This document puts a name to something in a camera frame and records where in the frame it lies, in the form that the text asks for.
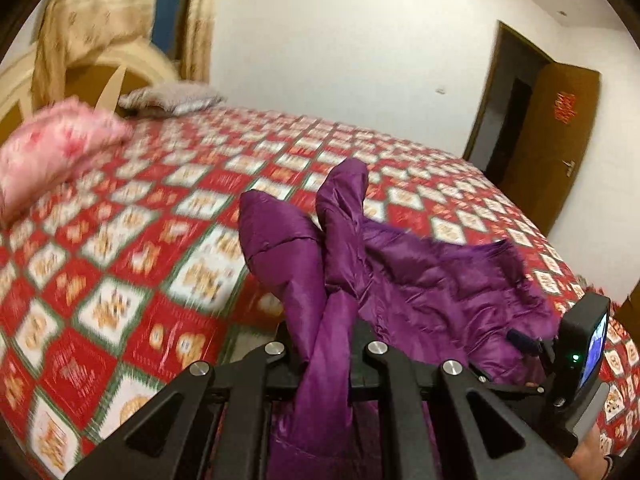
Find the person's hand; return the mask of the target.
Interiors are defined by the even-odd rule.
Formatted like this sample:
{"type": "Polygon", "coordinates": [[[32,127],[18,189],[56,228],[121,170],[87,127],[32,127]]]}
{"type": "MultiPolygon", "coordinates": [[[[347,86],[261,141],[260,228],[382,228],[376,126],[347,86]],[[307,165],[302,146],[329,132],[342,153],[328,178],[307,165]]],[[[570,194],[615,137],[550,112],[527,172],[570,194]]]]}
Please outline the person's hand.
{"type": "Polygon", "coordinates": [[[610,461],[601,452],[598,425],[591,428],[572,456],[564,458],[564,463],[580,480],[602,480],[605,478],[608,474],[610,461]]]}

